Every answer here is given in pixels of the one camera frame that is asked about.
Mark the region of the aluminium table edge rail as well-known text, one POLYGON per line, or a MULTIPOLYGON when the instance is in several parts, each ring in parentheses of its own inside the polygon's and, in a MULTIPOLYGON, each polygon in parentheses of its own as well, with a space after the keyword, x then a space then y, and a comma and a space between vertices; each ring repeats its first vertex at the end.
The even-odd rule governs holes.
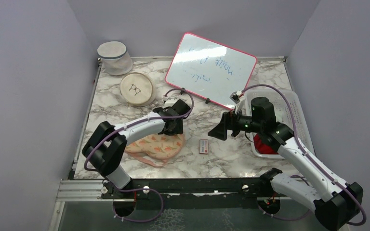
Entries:
POLYGON ((92 102, 93 102, 93 98, 94 98, 98 78, 99 78, 101 68, 102 68, 101 58, 98 58, 97 62, 98 62, 97 71, 96 71, 94 80, 92 81, 92 87, 91 87, 91 91, 90 91, 89 101, 88 101, 88 104, 87 104, 86 112, 84 114, 83 124, 82 124, 82 128, 81 128, 81 131, 80 131, 80 136, 79 136, 77 148, 76 148, 74 158, 73 158, 73 162, 72 162, 72 166, 71 166, 71 172, 75 171, 75 169, 77 167, 79 155, 80 155, 80 152, 81 152, 81 146, 82 146, 82 143, 83 143, 84 133, 85 133, 85 129, 86 129, 87 123, 88 123, 90 109, 91 109, 91 106, 92 106, 92 102))

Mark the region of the white cylindrical mesh laundry bag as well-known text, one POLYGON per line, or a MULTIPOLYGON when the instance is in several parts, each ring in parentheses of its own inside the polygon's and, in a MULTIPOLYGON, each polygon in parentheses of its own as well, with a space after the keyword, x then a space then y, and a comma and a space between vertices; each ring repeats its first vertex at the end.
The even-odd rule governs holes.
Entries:
POLYGON ((115 76, 124 75, 131 71, 133 61, 125 44, 119 41, 109 41, 97 48, 105 70, 115 76))

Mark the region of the red garment in basket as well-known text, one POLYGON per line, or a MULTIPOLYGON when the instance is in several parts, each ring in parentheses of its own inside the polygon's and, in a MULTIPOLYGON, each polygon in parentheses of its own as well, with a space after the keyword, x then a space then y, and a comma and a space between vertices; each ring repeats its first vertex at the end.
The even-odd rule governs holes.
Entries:
POLYGON ((269 154, 269 155, 276 155, 277 152, 273 151, 269 146, 264 144, 259 136, 259 134, 256 134, 253 137, 253 143, 254 147, 260 154, 269 154))

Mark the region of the pink-framed whiteboard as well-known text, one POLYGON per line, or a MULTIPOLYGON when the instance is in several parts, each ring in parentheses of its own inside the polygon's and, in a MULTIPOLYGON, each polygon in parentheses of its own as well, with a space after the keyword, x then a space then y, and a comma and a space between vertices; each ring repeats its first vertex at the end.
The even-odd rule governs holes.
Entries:
POLYGON ((201 36, 184 33, 168 68, 165 81, 227 109, 230 98, 244 89, 258 62, 248 54, 201 36))

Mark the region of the white plastic basket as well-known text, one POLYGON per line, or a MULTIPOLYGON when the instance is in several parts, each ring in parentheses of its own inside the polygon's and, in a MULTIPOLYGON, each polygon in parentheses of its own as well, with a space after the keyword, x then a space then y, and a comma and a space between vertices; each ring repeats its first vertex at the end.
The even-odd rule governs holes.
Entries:
POLYGON ((295 163, 312 153, 312 142, 296 93, 266 85, 261 85, 259 89, 246 88, 241 91, 243 97, 236 105, 237 112, 244 105, 246 115, 251 116, 251 100, 256 97, 266 97, 273 104, 276 128, 264 133, 250 133, 252 136, 259 134, 262 142, 277 152, 277 158, 295 163))

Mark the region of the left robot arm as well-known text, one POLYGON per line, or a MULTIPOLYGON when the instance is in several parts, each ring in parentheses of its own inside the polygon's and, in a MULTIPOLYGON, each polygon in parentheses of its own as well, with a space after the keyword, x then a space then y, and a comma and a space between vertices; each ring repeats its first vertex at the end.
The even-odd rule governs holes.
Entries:
POLYGON ((177 128, 192 109, 193 105, 178 99, 172 106, 155 108, 128 123, 100 123, 81 151, 86 158, 85 170, 98 172, 111 182, 119 197, 129 196, 132 193, 132 179, 120 165, 126 147, 148 135, 178 134, 177 128))

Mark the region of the floral mesh laundry bag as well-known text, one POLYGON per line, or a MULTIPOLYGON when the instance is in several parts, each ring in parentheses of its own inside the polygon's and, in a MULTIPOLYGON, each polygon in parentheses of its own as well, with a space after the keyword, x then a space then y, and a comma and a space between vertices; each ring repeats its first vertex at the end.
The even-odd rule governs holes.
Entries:
POLYGON ((184 146, 184 134, 175 134, 172 136, 153 134, 128 145, 125 153, 144 164, 153 167, 163 167, 184 146))

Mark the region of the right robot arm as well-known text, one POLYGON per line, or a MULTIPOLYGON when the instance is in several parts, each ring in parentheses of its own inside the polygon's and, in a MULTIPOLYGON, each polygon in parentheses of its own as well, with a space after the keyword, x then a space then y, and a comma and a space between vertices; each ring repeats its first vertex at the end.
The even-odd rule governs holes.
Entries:
POLYGON ((276 192, 290 197, 312 211, 330 231, 349 224, 362 211, 363 188, 334 174, 305 148, 290 127, 276 120, 274 106, 266 97, 251 100, 251 116, 234 110, 224 112, 208 136, 225 141, 228 131, 233 137, 241 131, 258 134, 262 143, 293 164, 310 183, 308 186, 272 168, 260 176, 263 195, 276 192))

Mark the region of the black front mounting bar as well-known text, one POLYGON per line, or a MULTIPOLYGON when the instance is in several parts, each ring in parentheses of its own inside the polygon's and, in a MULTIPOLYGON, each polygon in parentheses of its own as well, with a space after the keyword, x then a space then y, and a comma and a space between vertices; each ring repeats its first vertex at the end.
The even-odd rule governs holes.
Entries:
POLYGON ((278 208, 281 194, 259 178, 133 179, 125 191, 107 180, 71 180, 60 186, 67 202, 108 202, 117 209, 278 208))

